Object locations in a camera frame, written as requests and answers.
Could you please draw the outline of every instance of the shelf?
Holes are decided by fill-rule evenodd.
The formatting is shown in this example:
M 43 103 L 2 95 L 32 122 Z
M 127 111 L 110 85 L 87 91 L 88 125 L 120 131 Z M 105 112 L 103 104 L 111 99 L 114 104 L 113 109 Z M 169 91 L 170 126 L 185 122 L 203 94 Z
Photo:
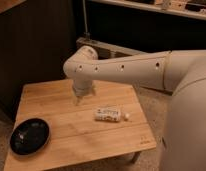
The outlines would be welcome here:
M 134 8 L 134 9 L 139 9 L 139 10 L 164 13 L 164 14 L 177 15 L 177 16 L 194 18 L 194 19 L 199 19 L 199 20 L 206 20 L 206 14 L 204 13 L 192 12 L 188 10 L 182 11 L 182 10 L 171 9 L 171 8 L 162 9 L 163 5 L 151 5 L 151 4 L 144 4 L 144 3 L 138 3 L 138 2 L 125 1 L 125 0 L 89 0 L 89 1 L 122 6 L 122 7 L 127 7 L 127 8 Z

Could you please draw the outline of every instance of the floor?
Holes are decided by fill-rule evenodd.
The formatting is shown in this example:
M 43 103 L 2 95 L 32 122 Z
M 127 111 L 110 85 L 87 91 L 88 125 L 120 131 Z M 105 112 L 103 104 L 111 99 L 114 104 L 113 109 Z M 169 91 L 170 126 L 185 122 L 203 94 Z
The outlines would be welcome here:
M 156 149 L 143 151 L 135 164 L 129 163 L 133 154 L 128 154 L 76 166 L 53 169 L 51 171 L 157 171 L 160 158 L 161 137 L 170 96 L 145 88 L 135 87 L 135 89 L 156 138 Z M 0 171 L 3 170 L 12 128 L 13 125 L 0 121 Z

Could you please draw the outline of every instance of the black bowl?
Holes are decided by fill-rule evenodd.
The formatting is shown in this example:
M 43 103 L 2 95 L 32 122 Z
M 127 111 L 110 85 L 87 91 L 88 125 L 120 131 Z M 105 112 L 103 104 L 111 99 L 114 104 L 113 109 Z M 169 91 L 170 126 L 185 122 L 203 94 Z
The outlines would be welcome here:
M 28 155 L 46 144 L 49 137 L 48 124 L 38 118 L 22 122 L 12 133 L 10 146 L 19 155 Z

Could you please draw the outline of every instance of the wooden tabletop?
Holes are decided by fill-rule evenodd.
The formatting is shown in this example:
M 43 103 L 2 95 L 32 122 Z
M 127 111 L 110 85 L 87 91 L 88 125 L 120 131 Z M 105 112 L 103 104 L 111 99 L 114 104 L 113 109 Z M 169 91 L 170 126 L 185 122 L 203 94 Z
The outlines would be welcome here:
M 48 144 L 30 156 L 9 150 L 5 171 L 35 171 L 68 166 L 156 147 L 155 139 L 130 85 L 95 81 L 96 95 L 73 102 L 72 81 L 24 86 L 15 127 L 29 118 L 50 126 Z M 113 106 L 130 113 L 120 123 L 94 120 L 98 107 Z
M 21 4 L 26 0 L 0 0 L 0 13 Z

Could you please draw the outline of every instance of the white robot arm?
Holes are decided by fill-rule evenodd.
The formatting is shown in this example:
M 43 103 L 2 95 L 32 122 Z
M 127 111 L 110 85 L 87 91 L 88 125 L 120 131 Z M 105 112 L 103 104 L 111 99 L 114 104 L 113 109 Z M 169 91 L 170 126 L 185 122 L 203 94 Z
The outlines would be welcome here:
M 206 170 L 206 50 L 166 51 L 98 60 L 83 46 L 64 64 L 76 96 L 87 94 L 92 80 L 171 91 L 160 170 Z

